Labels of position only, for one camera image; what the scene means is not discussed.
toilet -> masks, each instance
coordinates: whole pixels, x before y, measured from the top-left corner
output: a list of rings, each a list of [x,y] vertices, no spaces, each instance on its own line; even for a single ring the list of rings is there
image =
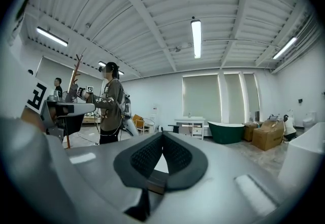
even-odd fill
[[[316,112],[307,113],[307,117],[303,120],[303,126],[306,131],[316,124]]]

ceiling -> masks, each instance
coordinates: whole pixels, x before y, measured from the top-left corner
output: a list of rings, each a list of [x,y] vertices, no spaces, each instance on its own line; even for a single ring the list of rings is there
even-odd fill
[[[194,59],[190,22],[202,22]],[[40,26],[68,47],[36,32]],[[30,0],[21,32],[27,44],[65,59],[83,54],[98,69],[114,61],[124,80],[210,68],[279,70],[319,38],[307,0]],[[293,36],[296,46],[273,55]]]

wooden coat rack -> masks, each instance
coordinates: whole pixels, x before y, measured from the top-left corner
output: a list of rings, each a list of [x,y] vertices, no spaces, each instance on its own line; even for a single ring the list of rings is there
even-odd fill
[[[79,56],[76,54],[76,57],[77,57],[77,65],[75,65],[75,69],[73,71],[73,74],[72,74],[72,78],[71,78],[71,82],[70,82],[70,87],[69,87],[69,91],[70,91],[70,88],[72,85],[76,84],[77,80],[76,77],[79,76],[80,74],[77,74],[78,72],[78,69],[79,69],[79,65],[81,63],[81,60],[83,58],[83,55]],[[70,149],[70,139],[69,139],[69,135],[67,135],[67,144],[68,144],[68,149]]]

brown box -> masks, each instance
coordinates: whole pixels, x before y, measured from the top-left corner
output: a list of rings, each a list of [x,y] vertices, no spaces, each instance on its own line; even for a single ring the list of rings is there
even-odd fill
[[[253,130],[252,145],[261,150],[269,150],[282,142],[283,121],[265,121],[261,128]]]
[[[250,142],[253,139],[253,130],[257,128],[257,124],[250,122],[250,123],[245,123],[244,125],[245,125],[244,139]]]

